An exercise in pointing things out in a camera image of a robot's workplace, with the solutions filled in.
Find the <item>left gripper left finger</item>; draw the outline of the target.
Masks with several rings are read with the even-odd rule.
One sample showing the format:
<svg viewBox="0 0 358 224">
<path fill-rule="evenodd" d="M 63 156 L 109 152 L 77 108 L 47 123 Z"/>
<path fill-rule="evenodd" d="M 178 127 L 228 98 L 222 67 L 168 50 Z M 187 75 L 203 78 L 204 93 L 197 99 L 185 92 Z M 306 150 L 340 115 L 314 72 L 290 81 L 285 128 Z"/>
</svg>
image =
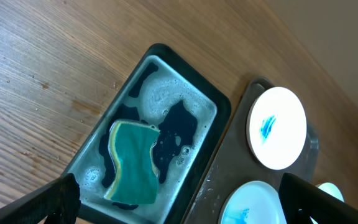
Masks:
<svg viewBox="0 0 358 224">
<path fill-rule="evenodd" d="M 0 224 L 74 224 L 80 205 L 80 186 L 68 173 L 0 208 Z"/>
</svg>

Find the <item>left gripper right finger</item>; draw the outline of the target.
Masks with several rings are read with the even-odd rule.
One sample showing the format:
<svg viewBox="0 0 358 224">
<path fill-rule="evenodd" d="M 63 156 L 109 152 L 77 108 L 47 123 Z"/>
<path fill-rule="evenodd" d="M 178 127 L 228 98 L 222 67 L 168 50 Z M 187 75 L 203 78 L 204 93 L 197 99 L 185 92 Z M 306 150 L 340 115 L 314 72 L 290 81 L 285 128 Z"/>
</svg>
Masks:
<svg viewBox="0 0 358 224">
<path fill-rule="evenodd" d="M 358 224 L 358 210 L 292 173 L 283 174 L 278 195 L 288 224 Z"/>
</svg>

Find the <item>white plate blue smear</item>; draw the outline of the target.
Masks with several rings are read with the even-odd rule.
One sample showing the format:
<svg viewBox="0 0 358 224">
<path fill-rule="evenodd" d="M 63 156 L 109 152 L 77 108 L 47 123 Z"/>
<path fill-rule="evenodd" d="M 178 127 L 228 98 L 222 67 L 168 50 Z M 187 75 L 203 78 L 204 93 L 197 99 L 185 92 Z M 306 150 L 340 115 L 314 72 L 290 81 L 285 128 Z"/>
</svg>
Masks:
<svg viewBox="0 0 358 224">
<path fill-rule="evenodd" d="M 219 214 L 219 223 L 285 224 L 278 192 L 268 183 L 250 181 L 233 191 Z"/>
</svg>

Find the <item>green yellow sponge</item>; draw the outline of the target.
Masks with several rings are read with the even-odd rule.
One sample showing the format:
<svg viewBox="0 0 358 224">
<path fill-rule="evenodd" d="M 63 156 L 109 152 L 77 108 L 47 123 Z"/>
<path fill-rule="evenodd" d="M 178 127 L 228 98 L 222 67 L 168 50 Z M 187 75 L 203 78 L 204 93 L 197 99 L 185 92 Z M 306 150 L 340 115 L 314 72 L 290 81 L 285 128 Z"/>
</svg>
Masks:
<svg viewBox="0 0 358 224">
<path fill-rule="evenodd" d="M 104 198 L 127 205 L 147 205 L 156 201 L 159 170 L 153 148 L 160 130 L 153 125 L 119 119 L 109 131 L 108 151 L 115 177 Z"/>
</svg>

